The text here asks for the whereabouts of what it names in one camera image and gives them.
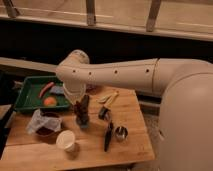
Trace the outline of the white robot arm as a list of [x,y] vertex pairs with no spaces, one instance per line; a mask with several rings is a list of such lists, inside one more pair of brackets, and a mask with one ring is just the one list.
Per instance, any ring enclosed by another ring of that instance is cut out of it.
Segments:
[[70,102],[88,84],[160,97],[158,171],[213,171],[213,63],[155,58],[91,64],[85,52],[74,50],[56,75]]

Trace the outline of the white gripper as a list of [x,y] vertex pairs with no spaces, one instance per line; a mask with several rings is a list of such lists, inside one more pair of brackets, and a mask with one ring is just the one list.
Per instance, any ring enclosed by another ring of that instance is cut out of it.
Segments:
[[63,84],[63,91],[66,99],[72,104],[75,105],[76,102],[80,102],[83,96],[86,93],[85,84]]

